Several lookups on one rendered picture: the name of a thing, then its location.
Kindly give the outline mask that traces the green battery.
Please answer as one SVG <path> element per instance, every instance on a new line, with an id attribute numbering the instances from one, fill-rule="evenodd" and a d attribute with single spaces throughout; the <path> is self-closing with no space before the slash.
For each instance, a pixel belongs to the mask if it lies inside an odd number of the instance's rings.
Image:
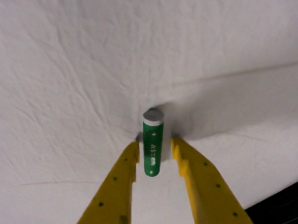
<path id="1" fill-rule="evenodd" d="M 144 172 L 149 177 L 155 177 L 160 172 L 163 128 L 162 112 L 149 110 L 143 114 Z"/>

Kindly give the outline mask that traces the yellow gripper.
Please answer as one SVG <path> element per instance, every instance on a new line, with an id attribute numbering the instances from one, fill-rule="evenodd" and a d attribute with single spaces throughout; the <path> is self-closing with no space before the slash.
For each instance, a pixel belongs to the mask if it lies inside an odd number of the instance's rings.
<path id="1" fill-rule="evenodd" d="M 194 224 L 253 224 L 216 166 L 181 138 L 171 139 L 184 177 Z M 140 163 L 138 141 L 121 153 L 76 224 L 131 224 L 132 184 Z"/>

